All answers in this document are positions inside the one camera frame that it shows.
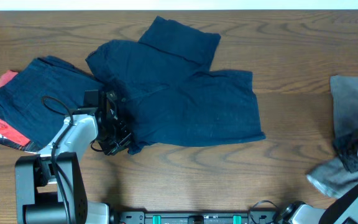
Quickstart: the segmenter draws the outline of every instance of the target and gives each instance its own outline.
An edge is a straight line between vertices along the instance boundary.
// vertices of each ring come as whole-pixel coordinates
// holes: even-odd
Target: folded clothing
[[[7,137],[3,136],[2,134],[0,134],[0,144],[3,146],[7,146],[7,147],[11,147],[13,149],[20,150],[20,151],[32,152],[32,153],[36,153],[42,149],[41,147],[38,147],[32,141],[30,141],[26,145],[17,144],[15,142],[11,141],[10,139],[8,139]]]
[[[16,75],[17,75],[17,72],[8,70],[5,74],[3,74],[0,77],[0,87],[7,84]],[[30,142],[30,140],[28,138],[23,136],[20,132],[16,131],[14,128],[12,128],[10,125],[8,125],[5,121],[3,121],[1,119],[0,119],[0,134],[2,134],[5,138],[8,138],[12,142],[19,144],[21,146],[24,146]]]
[[[336,75],[330,79],[334,100],[334,130],[336,151],[346,150],[351,133],[358,128],[358,77]],[[329,197],[342,197],[358,184],[358,171],[348,172],[337,157],[313,169],[308,180]]]
[[[52,96],[75,109],[82,106],[86,90],[102,88],[102,83],[59,58],[37,58],[0,87],[0,119],[44,147],[62,128],[64,118],[48,110],[41,98]],[[48,106],[67,113],[54,101]]]
[[[212,146],[265,138],[252,72],[210,72],[219,34],[157,17],[138,42],[112,40],[86,59],[119,97],[129,154],[156,142]]]

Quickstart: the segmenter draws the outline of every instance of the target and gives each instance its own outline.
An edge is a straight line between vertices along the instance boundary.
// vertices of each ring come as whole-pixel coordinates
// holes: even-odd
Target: gray cloth
[[[334,130],[339,138],[358,128],[358,77],[331,77],[331,94],[334,100]],[[307,179],[329,197],[342,197],[358,184],[358,172],[345,170],[339,158],[332,159],[313,169]]]

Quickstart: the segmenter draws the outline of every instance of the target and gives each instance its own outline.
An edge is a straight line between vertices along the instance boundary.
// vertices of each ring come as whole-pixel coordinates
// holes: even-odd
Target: pink fabric
[[[7,84],[17,75],[17,72],[12,72],[8,70],[5,74],[0,77],[0,87]],[[22,146],[29,143],[29,139],[24,137],[20,132],[16,131],[14,128],[9,126],[5,121],[0,119],[0,134],[8,138],[14,143],[18,143]]]

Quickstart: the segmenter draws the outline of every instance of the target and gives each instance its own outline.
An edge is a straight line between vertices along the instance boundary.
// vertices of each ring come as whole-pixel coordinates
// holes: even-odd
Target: wood grain surface
[[[88,150],[88,199],[162,210],[247,210],[259,200],[328,207],[305,174],[334,157],[332,75],[358,76],[358,11],[0,12],[0,75],[54,55],[90,72],[86,56],[137,40],[155,16],[222,35],[212,70],[254,72],[267,139],[216,147],[156,144],[129,156]],[[0,146],[0,223],[15,223],[15,161]]]

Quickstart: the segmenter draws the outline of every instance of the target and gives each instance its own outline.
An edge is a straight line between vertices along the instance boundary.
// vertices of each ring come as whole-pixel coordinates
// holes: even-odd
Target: dark blue fabric
[[[157,17],[138,42],[112,40],[86,59],[117,92],[137,147],[212,146],[265,138],[252,72],[209,68],[219,34]]]
[[[44,147],[62,128],[64,117],[46,109],[41,97],[52,96],[69,108],[78,108],[83,105],[85,90],[100,90],[103,86],[59,58],[37,58],[0,88],[0,118]],[[47,104],[67,113],[54,101]]]

